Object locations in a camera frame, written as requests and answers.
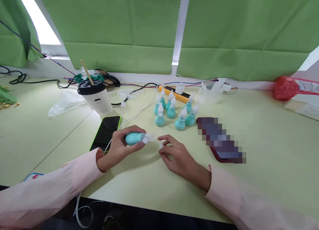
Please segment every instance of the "red bag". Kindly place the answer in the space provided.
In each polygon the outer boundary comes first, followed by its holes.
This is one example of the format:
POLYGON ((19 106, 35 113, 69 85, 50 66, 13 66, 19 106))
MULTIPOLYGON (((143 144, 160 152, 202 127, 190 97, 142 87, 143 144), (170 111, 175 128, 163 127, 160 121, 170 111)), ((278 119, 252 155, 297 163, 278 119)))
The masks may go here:
POLYGON ((289 100, 297 94, 319 95, 319 82, 281 76, 275 84, 274 96, 276 99, 289 100))

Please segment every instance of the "sticker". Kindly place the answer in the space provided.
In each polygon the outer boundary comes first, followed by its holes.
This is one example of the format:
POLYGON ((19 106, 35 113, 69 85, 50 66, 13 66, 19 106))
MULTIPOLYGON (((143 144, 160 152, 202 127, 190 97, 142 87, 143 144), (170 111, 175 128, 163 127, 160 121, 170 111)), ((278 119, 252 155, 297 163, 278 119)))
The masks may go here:
POLYGON ((43 175, 44 175, 43 173, 35 173, 35 172, 33 172, 33 173, 29 174, 29 175, 23 180, 23 182, 29 181, 29 180, 33 180, 33 179, 37 179, 38 177, 41 177, 41 176, 43 176, 43 175))
POLYGON ((303 80, 295 80, 300 90, 310 91, 319 94, 319 84, 303 80))

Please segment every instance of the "pink sleeve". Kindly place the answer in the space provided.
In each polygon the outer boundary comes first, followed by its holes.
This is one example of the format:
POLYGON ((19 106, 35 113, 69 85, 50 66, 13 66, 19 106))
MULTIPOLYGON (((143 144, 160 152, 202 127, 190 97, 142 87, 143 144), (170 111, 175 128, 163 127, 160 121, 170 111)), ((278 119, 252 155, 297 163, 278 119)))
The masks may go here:
POLYGON ((56 214, 102 173, 92 150, 62 168, 0 192, 0 229, 32 228, 56 214))
POLYGON ((212 182, 205 197, 231 218, 239 230, 319 230, 315 220, 271 204, 218 167, 211 170, 212 182))

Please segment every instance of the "nasal aspirator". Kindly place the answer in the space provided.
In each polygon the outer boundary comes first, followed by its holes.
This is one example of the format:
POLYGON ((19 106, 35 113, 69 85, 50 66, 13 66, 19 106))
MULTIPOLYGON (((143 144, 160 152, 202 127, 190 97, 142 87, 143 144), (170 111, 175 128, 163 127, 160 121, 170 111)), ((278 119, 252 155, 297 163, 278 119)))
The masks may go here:
POLYGON ((178 115, 178 120, 175 121, 175 128, 177 130, 183 130, 185 128, 185 117, 187 115, 186 107, 178 115))
POLYGON ((135 145, 136 143, 140 141, 142 141, 144 144, 147 144, 148 142, 154 142, 155 135, 153 133, 144 134, 144 133, 138 133, 138 132, 131 132, 127 134, 125 137, 125 142, 129 146, 135 145))
POLYGON ((176 112, 175 112, 175 104, 176 104, 176 99, 175 96, 172 98, 169 108, 167 110, 167 117, 170 119, 174 119, 176 112))
POLYGON ((195 105, 193 108, 192 108, 192 111, 190 112, 190 114, 186 117, 185 119, 185 124, 187 126, 193 126, 195 124, 195 117, 196 117, 196 114, 198 113, 198 109, 199 109, 199 105, 195 105))
POLYGON ((162 103, 160 102, 159 108, 158 108, 158 113, 157 113, 157 116, 155 119, 155 124, 159 127, 163 126, 163 124, 165 122, 164 117, 163 117, 163 111, 164 111, 164 108, 162 106, 162 103))
POLYGON ((166 103, 165 103, 165 90, 164 90, 164 88, 160 92, 160 101, 162 103, 163 108, 165 108, 166 103))
POLYGON ((189 114, 192 111, 192 104, 193 104, 194 98, 195 98, 195 95, 192 93, 190 97, 188 98, 186 105, 184 106, 186 107, 187 114, 189 114))
POLYGON ((168 111, 168 108, 169 108, 169 106, 170 106, 170 101, 173 99, 173 97, 174 97, 174 93, 173 93, 173 90, 171 90, 171 91, 170 91, 170 94, 169 94, 169 96, 168 96, 167 104, 166 104, 166 106, 165 106, 166 111, 168 111))
POLYGON ((155 103, 155 108, 154 108, 155 115, 157 115, 157 113, 158 113, 159 106, 160 106, 160 94, 158 93, 156 96, 156 103, 155 103))

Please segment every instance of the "power strip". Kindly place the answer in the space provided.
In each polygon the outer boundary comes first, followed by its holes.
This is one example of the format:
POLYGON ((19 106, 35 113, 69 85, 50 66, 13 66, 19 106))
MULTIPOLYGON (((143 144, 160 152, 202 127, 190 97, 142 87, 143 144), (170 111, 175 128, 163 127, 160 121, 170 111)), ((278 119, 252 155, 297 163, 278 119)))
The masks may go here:
POLYGON ((187 103, 188 98, 190 97, 190 94, 187 94, 185 92, 183 92, 183 94, 181 94, 181 95, 177 94, 177 93, 175 93, 174 88, 169 87, 169 86, 164 85, 164 84, 159 86, 159 91, 161 92, 163 88, 164 88, 165 94, 167 94, 167 95, 169 95, 171 93, 171 90, 173 90, 173 94, 175 95, 175 98, 179 101, 184 102, 184 103, 187 103))

